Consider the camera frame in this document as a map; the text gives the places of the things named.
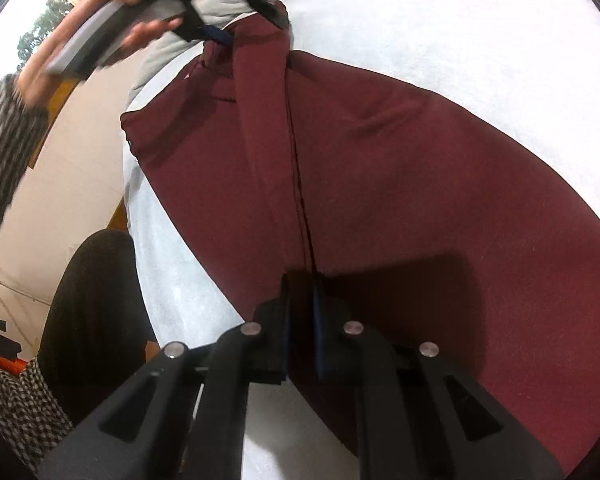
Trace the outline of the person's left hand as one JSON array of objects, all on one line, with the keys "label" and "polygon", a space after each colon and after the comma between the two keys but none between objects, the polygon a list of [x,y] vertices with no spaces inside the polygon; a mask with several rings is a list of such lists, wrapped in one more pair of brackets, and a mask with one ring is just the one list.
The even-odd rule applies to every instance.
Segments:
[{"label": "person's left hand", "polygon": [[26,107],[45,108],[65,76],[86,76],[123,60],[182,24],[175,16],[143,21],[146,0],[81,0],[29,58],[16,79]]}]

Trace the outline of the checkered left sleeve forearm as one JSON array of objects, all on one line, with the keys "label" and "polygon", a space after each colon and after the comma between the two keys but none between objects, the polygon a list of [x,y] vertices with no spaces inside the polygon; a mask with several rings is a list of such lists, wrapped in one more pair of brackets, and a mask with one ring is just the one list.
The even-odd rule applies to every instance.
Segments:
[{"label": "checkered left sleeve forearm", "polygon": [[29,159],[47,127],[47,110],[27,106],[15,75],[3,78],[0,82],[0,229]]}]

